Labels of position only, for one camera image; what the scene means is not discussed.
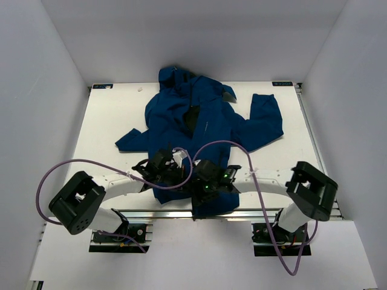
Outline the blue zip jacket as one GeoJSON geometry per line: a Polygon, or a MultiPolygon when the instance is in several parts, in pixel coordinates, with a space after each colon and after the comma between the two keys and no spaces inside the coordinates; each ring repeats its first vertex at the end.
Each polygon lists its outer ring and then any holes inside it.
{"type": "Polygon", "coordinates": [[[182,147],[190,156],[223,168],[231,143],[252,152],[282,137],[282,116],[273,95],[254,94],[249,119],[229,103],[231,87],[205,76],[169,66],[158,73],[160,90],[145,107],[147,130],[132,129],[116,141],[121,152],[146,152],[182,147]]]}

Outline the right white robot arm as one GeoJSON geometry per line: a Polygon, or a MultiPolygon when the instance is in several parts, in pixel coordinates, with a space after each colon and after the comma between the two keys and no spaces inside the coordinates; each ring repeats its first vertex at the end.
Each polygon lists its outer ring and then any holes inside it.
{"type": "Polygon", "coordinates": [[[279,211],[272,226],[274,236],[289,240],[296,230],[309,221],[330,220],[338,185],[305,161],[286,170],[250,170],[239,165],[226,169],[208,160],[194,167],[193,186],[198,192],[194,201],[210,202],[220,193],[241,194],[256,189],[264,193],[287,196],[292,203],[279,211]]]}

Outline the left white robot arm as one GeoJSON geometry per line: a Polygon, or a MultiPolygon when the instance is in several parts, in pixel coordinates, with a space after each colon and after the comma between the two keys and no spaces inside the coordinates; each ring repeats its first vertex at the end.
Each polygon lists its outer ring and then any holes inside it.
{"type": "Polygon", "coordinates": [[[152,158],[140,161],[132,169],[139,176],[118,169],[113,169],[111,175],[102,176],[76,172],[48,208],[72,235],[90,229],[121,241],[128,238],[127,218],[114,208],[102,208],[101,204],[149,188],[180,191],[190,181],[194,164],[188,152],[178,147],[160,149],[152,158]]]}

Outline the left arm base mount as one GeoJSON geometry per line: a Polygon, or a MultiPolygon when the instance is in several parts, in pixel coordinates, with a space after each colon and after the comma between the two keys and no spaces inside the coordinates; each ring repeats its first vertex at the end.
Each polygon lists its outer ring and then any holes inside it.
{"type": "Polygon", "coordinates": [[[109,236],[93,230],[89,243],[90,253],[145,254],[151,245],[152,222],[130,222],[122,236],[109,236]]]}

